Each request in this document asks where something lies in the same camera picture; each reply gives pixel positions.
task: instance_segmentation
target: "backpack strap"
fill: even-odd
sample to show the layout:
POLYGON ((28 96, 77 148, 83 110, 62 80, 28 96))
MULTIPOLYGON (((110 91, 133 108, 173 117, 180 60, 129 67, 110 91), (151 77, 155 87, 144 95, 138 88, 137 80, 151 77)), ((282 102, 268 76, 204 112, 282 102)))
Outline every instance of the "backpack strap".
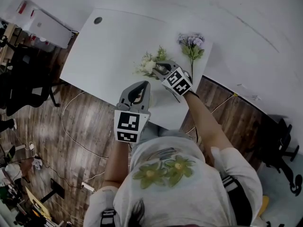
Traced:
POLYGON ((116 211, 114 209, 104 210, 101 213, 101 224, 100 227, 116 227, 114 216, 116 211))
POLYGON ((100 227, 121 227, 120 218, 114 209, 115 194, 110 189, 104 189, 106 192, 106 209, 101 213, 100 227))
POLYGON ((252 209, 242 185, 237 179, 227 175, 221 160, 220 150, 217 147, 211 147, 211 152, 214 157, 214 167, 220 173, 223 186, 235 213, 237 225, 250 226, 252 223, 252 209))
POLYGON ((222 182, 232 204, 237 225, 250 226, 252 223, 251 205, 240 182, 232 176, 223 178, 222 182))

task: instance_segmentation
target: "desk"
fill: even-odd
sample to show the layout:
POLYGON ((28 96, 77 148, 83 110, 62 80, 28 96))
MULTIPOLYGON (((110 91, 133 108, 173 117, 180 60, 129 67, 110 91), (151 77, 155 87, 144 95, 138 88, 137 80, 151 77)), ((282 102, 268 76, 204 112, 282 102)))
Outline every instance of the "desk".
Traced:
MULTIPOLYGON (((119 102, 125 88, 147 80, 151 84, 150 121, 166 129, 179 129, 188 111, 185 99, 181 97, 179 103, 158 80, 136 74, 135 66, 146 52, 155 54, 161 45, 172 60, 190 72, 189 59, 176 42, 179 33, 188 32, 203 31, 194 21, 179 19, 171 23, 148 14, 95 9, 73 45, 60 78, 112 105, 119 102), (95 25, 97 17, 103 20, 95 25)), ((194 91, 211 48, 212 43, 206 38, 205 53, 194 64, 194 91)))

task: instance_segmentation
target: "yellow object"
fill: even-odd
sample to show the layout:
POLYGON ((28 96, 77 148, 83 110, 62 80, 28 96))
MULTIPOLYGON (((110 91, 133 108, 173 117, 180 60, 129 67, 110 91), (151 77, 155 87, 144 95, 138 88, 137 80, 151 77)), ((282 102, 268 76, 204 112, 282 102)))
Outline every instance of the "yellow object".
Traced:
POLYGON ((258 213, 258 217, 260 217, 261 214, 263 214, 263 212, 266 210, 266 208, 268 206, 268 203, 269 203, 269 197, 263 195, 262 206, 261 206, 260 211, 258 213))
POLYGON ((32 204, 33 204, 34 206, 36 206, 36 207, 39 209, 39 211, 41 212, 41 214, 42 214, 45 218, 47 218, 47 219, 49 219, 49 220, 52 220, 51 214, 49 213, 48 209, 42 204, 42 202, 40 202, 39 199, 37 199, 37 198, 30 192, 30 190, 29 190, 27 187, 25 187, 25 188, 26 188, 26 190, 27 190, 28 197, 29 197, 30 201, 32 202, 32 204))
POLYGON ((33 210, 33 212, 34 212, 34 214, 36 214, 38 217, 40 217, 40 215, 39 215, 36 211, 33 210))

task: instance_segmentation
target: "black strap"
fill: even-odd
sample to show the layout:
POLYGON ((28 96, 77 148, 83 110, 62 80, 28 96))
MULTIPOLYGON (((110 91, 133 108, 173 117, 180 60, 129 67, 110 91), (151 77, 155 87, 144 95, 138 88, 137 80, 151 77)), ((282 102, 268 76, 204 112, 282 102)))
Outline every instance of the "black strap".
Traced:
POLYGON ((104 210, 101 213, 100 227, 116 227, 114 221, 115 215, 116 215, 116 211, 114 209, 104 210))
POLYGON ((223 178, 222 182, 231 201, 237 225, 250 226, 252 223, 252 210, 243 187, 237 179, 231 176, 223 178))

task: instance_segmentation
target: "wooden floor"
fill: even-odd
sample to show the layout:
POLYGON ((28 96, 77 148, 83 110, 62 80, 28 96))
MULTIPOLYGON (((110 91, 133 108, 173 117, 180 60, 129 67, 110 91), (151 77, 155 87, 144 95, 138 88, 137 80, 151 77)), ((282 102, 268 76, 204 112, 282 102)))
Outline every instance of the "wooden floor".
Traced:
MULTIPOLYGON (((57 78, 70 47, 66 50, 56 49, 49 58, 49 65, 57 70, 57 78)), ((28 186, 36 197, 42 198, 51 191, 50 178, 53 178, 61 186, 64 186, 65 199, 54 195, 45 202, 45 206, 56 221, 71 221, 76 226, 81 226, 69 214, 83 219, 91 193, 86 189, 78 188, 81 187, 81 182, 85 179, 102 173, 106 160, 95 156, 73 142, 63 130, 61 122, 63 110, 81 90, 68 85, 58 86, 54 92, 55 99, 61 104, 61 107, 54 107, 51 99, 48 99, 39 108, 23 107, 12 117, 9 117, 17 120, 16 134, 11 130, 2 132, 0 144, 4 149, 9 149, 11 144, 17 146, 22 143, 26 144, 28 148, 30 141, 34 143, 36 153, 44 160, 45 166, 41 171, 33 170, 30 172, 31 184, 23 182, 23 185, 28 186), (73 187, 70 187, 65 180, 58 177, 55 171, 47 167, 56 170, 58 175, 65 178, 73 187)), ((201 80, 198 94, 210 111, 232 96, 232 93, 206 78, 201 80)), ((252 156, 252 153, 245 153, 245 149, 254 145, 258 125, 264 114, 240 98, 232 97, 213 115, 222 125, 222 129, 234 147, 257 169, 259 161, 252 156)), ((3 115, 2 119, 6 120, 8 117, 3 115)), ((63 123, 73 139, 97 155, 108 157, 114 142, 113 119, 114 107, 112 105, 88 93, 83 93, 69 104, 63 116, 63 123)), ((193 120, 188 114, 182 130, 187 132, 192 127, 193 120)), ((195 130, 191 131, 190 135, 195 138, 195 130)), ((16 154, 16 159, 30 156, 30 151, 21 150, 16 154)), ((88 180, 88 183, 95 189, 99 189, 102 175, 88 180)))

